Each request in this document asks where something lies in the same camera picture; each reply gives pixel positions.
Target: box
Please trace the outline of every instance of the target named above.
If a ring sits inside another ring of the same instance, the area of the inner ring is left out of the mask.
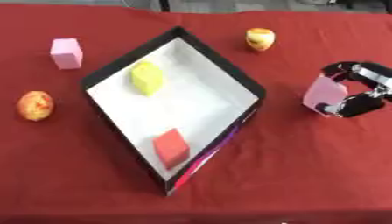
[[[139,61],[163,70],[164,85],[145,96],[127,74]],[[264,88],[182,27],[174,27],[85,77],[81,85],[147,164],[166,195],[178,189],[262,105]],[[167,170],[154,137],[178,129],[190,157]]]

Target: pink cube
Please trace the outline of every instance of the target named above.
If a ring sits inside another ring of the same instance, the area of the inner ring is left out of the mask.
[[[323,102],[334,105],[343,101],[347,96],[347,88],[342,84],[320,75],[309,87],[304,95],[303,104],[320,113],[315,109],[316,105]]]
[[[155,152],[167,170],[189,158],[189,146],[176,129],[154,138]]]
[[[81,67],[83,51],[75,38],[56,38],[51,56],[59,69],[76,69]]]

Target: red cube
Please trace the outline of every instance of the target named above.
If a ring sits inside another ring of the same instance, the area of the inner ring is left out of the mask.
[[[189,146],[177,129],[171,129],[163,135],[154,138],[155,152],[170,170],[189,158]]]

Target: yellow cube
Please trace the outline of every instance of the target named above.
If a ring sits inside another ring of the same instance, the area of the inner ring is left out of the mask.
[[[164,82],[162,70],[149,61],[141,61],[131,69],[132,83],[144,95],[157,92]]]

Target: robotic hand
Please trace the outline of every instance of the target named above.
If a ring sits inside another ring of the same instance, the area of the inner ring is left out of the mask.
[[[335,82],[359,81],[371,88],[360,94],[347,96],[343,101],[330,105],[320,102],[315,109],[326,115],[352,117],[384,107],[386,99],[392,102],[392,69],[371,62],[344,61],[324,67],[325,77]]]

